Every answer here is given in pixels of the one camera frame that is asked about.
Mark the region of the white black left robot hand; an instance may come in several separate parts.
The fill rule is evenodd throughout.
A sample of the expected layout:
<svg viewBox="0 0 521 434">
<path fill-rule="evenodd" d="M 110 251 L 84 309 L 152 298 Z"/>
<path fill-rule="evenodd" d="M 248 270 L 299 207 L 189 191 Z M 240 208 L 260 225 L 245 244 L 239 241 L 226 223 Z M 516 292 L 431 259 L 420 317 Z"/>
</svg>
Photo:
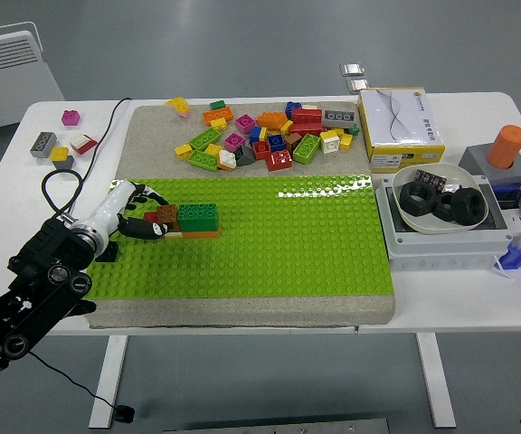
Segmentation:
<svg viewBox="0 0 521 434">
<path fill-rule="evenodd" d="M 116 231 L 135 239 L 160 239 L 170 231 L 170 224 L 124 217 L 126 209 L 135 208 L 133 203 L 145 203 L 148 199 L 155 200 L 160 205 L 167 204 L 167 201 L 151 187 L 122 181 L 88 218 L 73 223 L 71 230 L 89 243 L 95 256 L 104 252 L 108 247 L 109 236 Z"/>
</svg>

